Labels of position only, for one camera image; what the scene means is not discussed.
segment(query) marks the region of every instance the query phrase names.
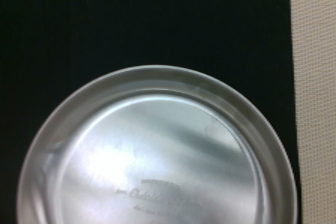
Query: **black background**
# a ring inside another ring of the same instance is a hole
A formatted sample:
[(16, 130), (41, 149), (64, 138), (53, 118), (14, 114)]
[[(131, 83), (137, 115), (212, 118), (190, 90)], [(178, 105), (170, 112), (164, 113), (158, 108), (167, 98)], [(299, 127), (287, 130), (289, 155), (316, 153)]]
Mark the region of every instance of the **black background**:
[(137, 65), (187, 67), (244, 93), (280, 134), (299, 187), (289, 0), (13, 0), (0, 16), (0, 223), (16, 223), (22, 164), (53, 109)]

